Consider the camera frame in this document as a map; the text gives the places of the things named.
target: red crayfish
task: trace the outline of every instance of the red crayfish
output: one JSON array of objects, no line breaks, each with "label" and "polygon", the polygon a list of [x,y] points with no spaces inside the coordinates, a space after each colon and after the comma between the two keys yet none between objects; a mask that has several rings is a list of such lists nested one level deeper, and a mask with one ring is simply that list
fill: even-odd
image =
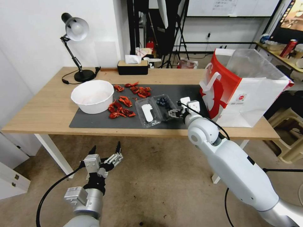
[{"label": "red crayfish", "polygon": [[116,91],[118,91],[118,92],[124,91],[124,88],[121,87],[120,85],[117,85],[117,84],[114,86],[114,88],[115,88]]},{"label": "red crayfish", "polygon": [[112,118],[112,119],[117,118],[119,116],[126,117],[124,114],[122,114],[120,112],[113,112],[113,113],[110,114],[110,118]]},{"label": "red crayfish", "polygon": [[134,84],[125,84],[124,87],[134,87],[134,86],[136,86],[138,83],[139,83],[139,81],[136,82],[136,83],[134,83]]},{"label": "red crayfish", "polygon": [[110,114],[111,119],[117,118],[119,116],[123,116],[123,117],[136,116],[136,114],[133,111],[129,109],[123,109],[121,104],[118,103],[116,100],[108,106],[108,110],[111,112]]},{"label": "red crayfish", "polygon": [[120,103],[117,102],[117,100],[115,100],[113,103],[111,103],[109,106],[108,106],[108,110],[111,112],[111,113],[115,113],[115,112],[119,112],[120,110],[122,110],[122,106]]},{"label": "red crayfish", "polygon": [[146,98],[151,95],[149,91],[151,91],[150,87],[130,87],[130,90],[132,91],[133,94],[138,94],[139,97],[141,98]]},{"label": "red crayfish", "polygon": [[124,103],[127,107],[131,107],[133,104],[126,96],[119,96],[120,102]]},{"label": "red crayfish", "polygon": [[122,109],[121,112],[123,114],[125,114],[126,116],[128,117],[133,117],[133,116],[136,116],[135,112],[129,110],[129,109]]}]

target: whiteboard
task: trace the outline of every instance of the whiteboard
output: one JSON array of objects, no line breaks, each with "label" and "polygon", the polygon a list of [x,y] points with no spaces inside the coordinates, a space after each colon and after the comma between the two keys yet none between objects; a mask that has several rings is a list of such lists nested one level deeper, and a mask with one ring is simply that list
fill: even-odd
[{"label": "whiteboard", "polygon": [[187,16],[271,16],[279,0],[189,0]]}]

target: white table leg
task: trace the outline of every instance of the white table leg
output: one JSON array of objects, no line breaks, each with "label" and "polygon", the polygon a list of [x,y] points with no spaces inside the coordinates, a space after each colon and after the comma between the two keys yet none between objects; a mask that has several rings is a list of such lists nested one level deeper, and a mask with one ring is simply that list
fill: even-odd
[{"label": "white table leg", "polygon": [[[248,142],[249,142],[249,140],[243,140],[239,146],[243,149]],[[218,183],[221,178],[216,173],[214,173],[214,175],[211,177],[211,179],[212,179],[213,183]]]},{"label": "white table leg", "polygon": [[249,140],[243,140],[242,143],[239,145],[242,149],[246,146],[246,144],[249,142]]},{"label": "white table leg", "polygon": [[47,134],[35,134],[37,139],[42,143],[47,152],[53,157],[55,162],[60,166],[63,172],[67,175],[73,171],[66,159],[63,157],[57,146]]},{"label": "white table leg", "polygon": [[218,183],[221,179],[216,173],[211,177],[213,183]]}]

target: beige carpet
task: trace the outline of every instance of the beige carpet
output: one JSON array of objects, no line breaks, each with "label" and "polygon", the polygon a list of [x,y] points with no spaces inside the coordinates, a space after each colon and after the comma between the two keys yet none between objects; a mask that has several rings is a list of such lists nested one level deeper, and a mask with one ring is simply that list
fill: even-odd
[{"label": "beige carpet", "polygon": [[[52,136],[75,169],[93,145],[108,157],[121,141],[124,160],[106,180],[101,226],[229,226],[224,210],[226,186],[212,184],[212,171],[201,151],[185,139]],[[250,141],[245,151],[261,166],[303,168],[303,162],[287,165],[278,160],[263,141]],[[16,168],[31,180],[28,193],[0,201],[1,226],[35,226],[37,205],[45,191],[64,174],[41,148],[35,157]],[[269,173],[276,192],[299,204],[300,173]],[[63,226],[73,217],[63,200],[68,187],[83,186],[86,171],[60,183],[49,194],[41,212],[41,226]],[[230,218],[237,226],[270,226],[258,213],[232,193],[227,201]]]}]

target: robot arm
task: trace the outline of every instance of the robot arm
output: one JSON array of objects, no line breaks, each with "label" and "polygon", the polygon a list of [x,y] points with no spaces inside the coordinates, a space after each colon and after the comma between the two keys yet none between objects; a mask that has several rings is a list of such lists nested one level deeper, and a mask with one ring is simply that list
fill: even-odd
[{"label": "robot arm", "polygon": [[116,152],[109,158],[101,159],[98,154],[89,154],[85,159],[88,183],[83,187],[68,188],[65,200],[73,206],[76,217],[64,227],[99,227],[102,218],[105,179],[108,172],[123,159],[121,144],[118,142]]},{"label": "robot arm", "polygon": [[[198,101],[182,99],[200,112]],[[235,142],[222,136],[215,124],[189,108],[185,124],[191,143],[206,155],[214,172],[239,200],[254,207],[274,226],[303,226],[303,208],[281,200],[266,173]]]}]

